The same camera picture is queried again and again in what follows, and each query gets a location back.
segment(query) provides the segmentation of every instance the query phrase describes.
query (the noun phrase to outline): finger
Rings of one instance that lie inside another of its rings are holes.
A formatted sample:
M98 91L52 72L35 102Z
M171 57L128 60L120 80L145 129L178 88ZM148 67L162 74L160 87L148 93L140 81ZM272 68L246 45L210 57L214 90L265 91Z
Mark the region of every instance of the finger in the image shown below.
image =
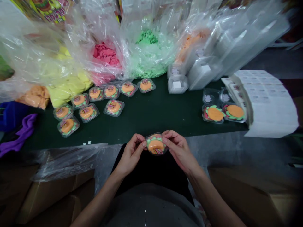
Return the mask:
M162 133L162 136L166 135L169 132L169 130L166 130Z
M173 142L171 142L168 138L163 137L163 143L168 146L169 148L173 149L175 152L178 152L180 150L180 147L175 145Z
M164 135L164 137L166 138L171 138L171 137L175 138L177 136L179 136L179 133L175 132L174 130L169 130L169 132L166 135Z
M146 141L143 141L142 143L140 143L140 145L138 146L137 150L133 153L132 156L140 158L142 151L146 147L146 144L147 144Z
M132 136L132 138L130 139L130 141L136 143L137 140L140 139L140 136L141 136L141 135L135 133L135 134Z

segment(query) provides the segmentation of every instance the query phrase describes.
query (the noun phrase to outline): clear plastic container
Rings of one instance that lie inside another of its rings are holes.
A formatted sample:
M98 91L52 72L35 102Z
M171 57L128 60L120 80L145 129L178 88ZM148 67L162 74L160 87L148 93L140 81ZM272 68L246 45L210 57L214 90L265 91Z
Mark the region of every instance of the clear plastic container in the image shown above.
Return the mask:
M99 87L92 87L89 92L89 101L96 102L103 100L103 89Z
M200 90L208 85L222 70L217 57L202 57L195 61L187 74L189 90Z
M72 105L75 109L80 109L87 106L89 103L89 98L87 93L77 94L72 98Z
M69 105L69 104L64 104L56 109L54 109L54 117L58 120L58 121L62 121L64 119L69 118L70 116L73 115L75 109Z
M183 94L188 89L186 76L171 76L167 82L170 94Z
M138 90L138 86L134 85L132 82L126 81L120 87L121 94L124 94L128 97L132 97L136 91Z
M141 80L140 82L138 82L138 87L141 93L147 93L156 89L156 85L151 79Z
M195 61L199 58L203 57L204 54L204 45L205 44L196 44L190 54L188 55L186 61L185 61L185 73L187 74L192 66L194 65Z
M100 113L99 113L98 108L93 103L90 103L88 106L83 107L79 110L79 115L80 115L83 123L90 122L95 117L97 117L99 114Z
M228 93L226 87L222 87L221 94L220 94L220 101L222 103L235 103L231 98L230 94Z
M180 63L173 63L168 66L167 69L167 79L171 76L185 76L184 66Z
M221 106L221 91L212 88L205 88L203 91L203 102L207 105Z
M106 104L103 113L112 117L119 117L124 108L124 102L111 99Z
M80 127L80 123L77 118L72 115L70 118L62 120L58 123L57 129L64 138L69 137Z
M228 106L238 106L242 111L243 109L239 106L239 105L236 105L234 103L223 103L222 104L222 111L225 113L225 117L224 119L225 120L228 120L228 121L233 121L233 122L238 122L238 123L243 123L245 122L245 114L244 114L244 111L243 111L243 115L241 117L235 117L233 116L229 111L228 111Z
M209 117L209 109L210 108L216 108L216 111L219 111L222 113L222 120L213 120ZM215 124L222 124L224 122L224 117L225 117L225 113L222 112L222 109L219 109L218 106L216 105L209 105L209 104L204 104L202 106L202 116L203 116L203 120L207 121L207 122L211 122L211 123L215 123Z
M107 85L104 89L104 98L105 99L117 99L119 97L119 89L115 85Z
M160 156L166 153L167 146L162 141L162 133L155 133L145 137L147 150L154 156Z

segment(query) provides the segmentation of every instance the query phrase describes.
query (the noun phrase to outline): cardboard box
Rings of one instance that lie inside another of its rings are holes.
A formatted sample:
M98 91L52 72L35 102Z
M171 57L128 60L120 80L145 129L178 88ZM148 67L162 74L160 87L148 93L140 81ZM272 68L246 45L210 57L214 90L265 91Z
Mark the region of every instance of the cardboard box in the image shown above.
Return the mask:
M47 210L39 214L24 227L69 227L80 212L94 198L95 179L73 191Z
M16 223L26 224L93 176L94 170L90 170L60 180L33 182L18 213Z
M0 168L0 226L15 222L38 165Z
M287 226L300 199L300 186L244 166L209 168L214 186L247 226Z

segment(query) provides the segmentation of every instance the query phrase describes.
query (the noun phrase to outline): plastic lid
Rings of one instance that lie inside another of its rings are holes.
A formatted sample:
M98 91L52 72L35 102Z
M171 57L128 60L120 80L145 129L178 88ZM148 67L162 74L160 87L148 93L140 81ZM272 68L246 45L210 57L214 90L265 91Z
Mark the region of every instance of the plastic lid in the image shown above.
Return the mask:
M221 106L220 94L220 90L205 88L203 92L203 102L208 105Z
M147 150L154 156L160 156L166 153L167 146L162 142L162 133L154 133L145 137Z
M230 94L228 93L226 87L222 87L221 89L220 101L222 103L235 103L231 98Z
M167 82L170 94L183 94L188 89L186 76L172 76Z

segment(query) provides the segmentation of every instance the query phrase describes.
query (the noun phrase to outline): floor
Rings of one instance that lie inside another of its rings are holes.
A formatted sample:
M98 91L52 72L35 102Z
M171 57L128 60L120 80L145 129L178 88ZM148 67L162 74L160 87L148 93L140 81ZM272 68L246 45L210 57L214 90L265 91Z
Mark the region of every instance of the floor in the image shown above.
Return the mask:
M303 49L266 49L243 69L266 70L279 79L303 78ZM302 170L288 165L301 151L292 138L244 137L245 131L188 137L189 147L199 164L208 166L247 165L299 180ZM102 148L96 158L96 192L109 176L121 145Z

